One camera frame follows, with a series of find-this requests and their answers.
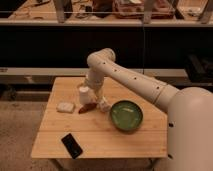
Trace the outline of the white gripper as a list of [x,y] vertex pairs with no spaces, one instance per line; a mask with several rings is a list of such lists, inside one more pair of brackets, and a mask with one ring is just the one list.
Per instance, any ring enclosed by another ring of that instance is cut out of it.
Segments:
[[104,83],[104,78],[97,76],[90,77],[89,75],[87,75],[85,77],[84,83],[95,92],[97,98],[97,106],[100,111],[108,112],[111,106],[103,95],[103,91],[101,90]]

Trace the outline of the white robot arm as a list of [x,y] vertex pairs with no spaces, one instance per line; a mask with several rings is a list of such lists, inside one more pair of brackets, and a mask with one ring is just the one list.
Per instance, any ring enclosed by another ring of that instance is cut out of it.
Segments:
[[115,63],[110,48],[87,57],[85,83],[100,89],[106,76],[167,114],[167,170],[213,171],[213,93],[199,87],[182,90]]

